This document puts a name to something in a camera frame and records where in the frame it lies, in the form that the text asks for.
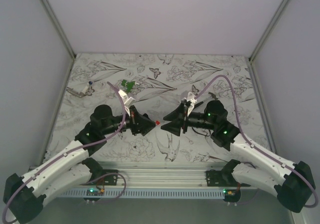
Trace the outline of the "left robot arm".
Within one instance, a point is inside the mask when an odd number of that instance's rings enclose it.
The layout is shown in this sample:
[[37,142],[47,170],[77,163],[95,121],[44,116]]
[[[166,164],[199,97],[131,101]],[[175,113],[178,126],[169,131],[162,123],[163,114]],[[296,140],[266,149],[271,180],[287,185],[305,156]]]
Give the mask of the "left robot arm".
[[111,107],[99,105],[89,123],[60,153],[34,170],[7,178],[3,194],[3,223],[29,223],[56,197],[80,184],[98,184],[102,167],[92,155],[107,140],[129,129],[145,136],[156,126],[135,106],[122,116],[113,116]]

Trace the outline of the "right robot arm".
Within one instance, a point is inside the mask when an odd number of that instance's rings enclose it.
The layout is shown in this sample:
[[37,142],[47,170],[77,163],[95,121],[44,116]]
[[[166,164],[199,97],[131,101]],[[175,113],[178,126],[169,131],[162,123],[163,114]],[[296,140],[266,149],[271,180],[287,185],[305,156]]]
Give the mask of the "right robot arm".
[[167,123],[161,129],[176,136],[186,133],[189,127],[210,130],[214,144],[257,166],[251,168],[238,160],[229,161],[221,178],[225,185],[233,186],[238,182],[261,189],[295,213],[309,207],[307,201],[316,195],[316,186],[307,163],[294,163],[250,140],[227,120],[228,112],[218,100],[208,102],[203,113],[189,111],[190,106],[182,101],[163,118]]

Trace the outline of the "floral patterned table mat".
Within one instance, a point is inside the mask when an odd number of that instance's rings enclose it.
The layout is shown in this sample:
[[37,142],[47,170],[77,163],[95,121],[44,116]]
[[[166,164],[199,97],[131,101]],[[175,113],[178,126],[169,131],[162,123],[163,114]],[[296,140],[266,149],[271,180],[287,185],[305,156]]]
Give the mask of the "floral patterned table mat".
[[[199,95],[197,102],[214,93],[228,111],[228,121],[240,124],[245,134],[269,148],[262,123],[248,62],[243,56],[155,55],[155,54],[78,54],[68,87],[94,81],[95,92],[78,98],[66,91],[45,158],[59,153],[89,122],[101,104],[122,114],[113,87],[126,90],[122,80],[136,81],[131,90],[134,105],[141,114],[163,124],[163,117],[180,103],[184,91]],[[116,162],[218,162],[231,155],[217,147],[210,132],[189,128],[181,136],[156,127],[145,136],[122,132],[111,138],[95,155],[97,161]]]

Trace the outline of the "green connector part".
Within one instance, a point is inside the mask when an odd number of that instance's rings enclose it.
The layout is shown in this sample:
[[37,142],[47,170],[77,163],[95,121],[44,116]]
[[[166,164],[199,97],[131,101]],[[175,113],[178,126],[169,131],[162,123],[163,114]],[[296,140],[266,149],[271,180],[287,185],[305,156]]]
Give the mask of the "green connector part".
[[125,92],[130,93],[131,90],[137,86],[140,85],[140,83],[136,81],[127,81],[127,80],[122,80],[121,85],[125,87]]

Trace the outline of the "left small circuit board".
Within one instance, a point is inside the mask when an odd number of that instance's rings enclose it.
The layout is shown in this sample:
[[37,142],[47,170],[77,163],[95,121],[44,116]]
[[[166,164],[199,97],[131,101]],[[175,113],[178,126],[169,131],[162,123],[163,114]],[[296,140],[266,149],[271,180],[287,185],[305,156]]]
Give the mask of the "left small circuit board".
[[101,188],[88,188],[86,191],[87,196],[103,196],[104,194],[104,189]]

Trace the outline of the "small circuit board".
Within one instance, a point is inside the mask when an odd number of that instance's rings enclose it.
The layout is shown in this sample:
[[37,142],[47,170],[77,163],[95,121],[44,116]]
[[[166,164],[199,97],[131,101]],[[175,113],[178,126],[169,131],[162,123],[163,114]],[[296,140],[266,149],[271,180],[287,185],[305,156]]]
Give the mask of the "small circuit board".
[[240,189],[224,189],[223,190],[224,196],[236,196],[241,193]]
[[86,191],[87,196],[103,196],[104,194],[104,189],[101,188],[88,188]]

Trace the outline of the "right small circuit board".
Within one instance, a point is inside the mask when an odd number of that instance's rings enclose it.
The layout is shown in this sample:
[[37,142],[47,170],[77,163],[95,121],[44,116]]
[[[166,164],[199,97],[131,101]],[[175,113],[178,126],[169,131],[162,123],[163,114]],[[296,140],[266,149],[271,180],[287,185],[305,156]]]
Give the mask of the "right small circuit board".
[[240,189],[224,189],[223,190],[224,196],[236,196],[241,193]]

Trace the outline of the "aluminium rail beam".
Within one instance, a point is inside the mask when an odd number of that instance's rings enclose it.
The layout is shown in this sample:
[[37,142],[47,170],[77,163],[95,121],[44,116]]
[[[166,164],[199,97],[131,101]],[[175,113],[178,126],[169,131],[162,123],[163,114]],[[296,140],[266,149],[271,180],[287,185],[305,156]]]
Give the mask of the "aluminium rail beam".
[[54,168],[49,170],[47,168],[36,176],[36,172],[39,171],[39,168],[37,168],[22,175],[22,181],[26,182],[31,178],[31,183],[34,183],[39,180],[42,188],[46,188],[53,184],[54,181],[65,176],[65,179],[62,181],[63,184],[66,184],[67,181],[75,180],[76,184],[71,185],[71,187],[75,187],[80,186],[82,183],[90,182],[92,177],[100,174],[103,169],[116,169],[118,170],[116,186],[183,188],[206,186],[205,172],[212,169],[222,170],[225,166],[225,162],[192,162],[181,165],[136,163],[135,165],[124,164],[120,166],[79,163],[65,170],[55,170]]

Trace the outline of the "metal bracket with blue knob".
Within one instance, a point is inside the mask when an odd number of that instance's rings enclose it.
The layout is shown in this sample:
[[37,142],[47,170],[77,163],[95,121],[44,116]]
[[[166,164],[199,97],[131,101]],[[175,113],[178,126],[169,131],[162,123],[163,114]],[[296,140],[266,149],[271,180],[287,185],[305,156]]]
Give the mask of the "metal bracket with blue knob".
[[93,89],[94,81],[88,81],[85,84],[80,84],[79,87],[67,87],[66,91],[72,96],[83,98],[85,96],[91,96],[95,90]]

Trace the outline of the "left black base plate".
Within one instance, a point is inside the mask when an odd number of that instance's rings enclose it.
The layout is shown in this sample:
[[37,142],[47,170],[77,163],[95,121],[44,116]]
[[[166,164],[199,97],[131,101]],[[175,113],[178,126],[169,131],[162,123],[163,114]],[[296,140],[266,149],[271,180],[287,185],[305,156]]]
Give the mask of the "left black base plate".
[[91,178],[90,182],[82,183],[80,185],[110,185],[116,186],[118,181],[118,170],[116,169],[103,169],[100,174]]

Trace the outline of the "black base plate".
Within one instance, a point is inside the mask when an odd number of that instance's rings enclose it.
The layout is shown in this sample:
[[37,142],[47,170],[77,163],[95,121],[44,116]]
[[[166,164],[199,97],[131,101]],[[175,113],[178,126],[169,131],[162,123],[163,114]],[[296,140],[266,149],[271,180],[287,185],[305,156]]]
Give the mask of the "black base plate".
[[206,171],[205,174],[209,187],[238,187],[238,182],[230,172],[212,169]]
[[82,183],[80,185],[110,185],[116,186],[118,181],[118,170],[116,169],[103,169],[100,174],[91,178],[90,182]]

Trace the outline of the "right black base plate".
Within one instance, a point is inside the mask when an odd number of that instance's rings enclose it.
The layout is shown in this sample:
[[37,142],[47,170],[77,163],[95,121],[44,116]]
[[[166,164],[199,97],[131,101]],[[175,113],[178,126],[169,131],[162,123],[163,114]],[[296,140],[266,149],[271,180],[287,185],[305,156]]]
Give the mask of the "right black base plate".
[[238,187],[238,182],[230,172],[212,169],[206,171],[205,174],[209,187]]

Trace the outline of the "left aluminium frame post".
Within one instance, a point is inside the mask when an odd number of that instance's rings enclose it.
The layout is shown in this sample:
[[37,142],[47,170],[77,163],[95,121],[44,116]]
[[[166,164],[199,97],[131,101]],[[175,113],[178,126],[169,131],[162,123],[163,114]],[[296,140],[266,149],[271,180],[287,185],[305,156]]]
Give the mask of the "left aluminium frame post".
[[39,0],[42,7],[44,8],[48,18],[50,19],[53,27],[55,28],[55,31],[57,32],[60,40],[62,41],[65,49],[67,50],[68,54],[70,55],[70,57],[74,60],[76,58],[76,53],[74,52],[73,48],[71,47],[71,44],[51,6],[51,4],[49,3],[49,0]]

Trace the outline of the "aluminium frame post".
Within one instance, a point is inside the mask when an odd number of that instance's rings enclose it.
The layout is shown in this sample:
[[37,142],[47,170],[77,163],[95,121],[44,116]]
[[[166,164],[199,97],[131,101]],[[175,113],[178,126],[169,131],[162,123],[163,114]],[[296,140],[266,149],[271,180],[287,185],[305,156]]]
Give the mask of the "aluminium frame post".
[[284,14],[286,8],[290,4],[291,0],[282,0],[279,4],[276,12],[274,13],[273,17],[271,18],[270,22],[268,23],[265,31],[263,32],[262,36],[260,37],[256,47],[254,48],[251,56],[249,57],[249,63],[252,65],[255,60],[257,59],[259,53],[263,49],[263,46],[267,42],[268,38],[270,37],[271,33],[273,32],[274,28],[278,24],[279,20],[281,19],[282,15]]
[[39,0],[42,7],[44,8],[48,18],[50,19],[53,27],[55,28],[55,31],[57,32],[60,40],[62,41],[65,49],[67,50],[68,54],[70,55],[70,57],[74,60],[76,58],[76,53],[74,52],[73,48],[71,47],[71,44],[51,6],[51,4],[49,3],[49,0]]

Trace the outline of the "right aluminium frame post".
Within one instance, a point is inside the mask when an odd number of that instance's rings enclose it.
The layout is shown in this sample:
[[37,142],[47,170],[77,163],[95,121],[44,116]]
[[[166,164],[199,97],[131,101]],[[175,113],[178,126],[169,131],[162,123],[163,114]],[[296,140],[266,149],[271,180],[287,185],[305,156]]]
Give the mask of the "right aluminium frame post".
[[274,13],[273,17],[271,18],[270,22],[268,23],[265,31],[263,32],[262,36],[260,37],[256,47],[254,48],[251,56],[249,57],[249,63],[252,65],[255,60],[257,59],[259,53],[263,49],[263,46],[267,42],[268,38],[270,37],[271,33],[273,32],[274,28],[278,24],[279,20],[281,19],[282,15],[284,14],[286,8],[290,4],[291,0],[282,0],[279,4],[276,12]]

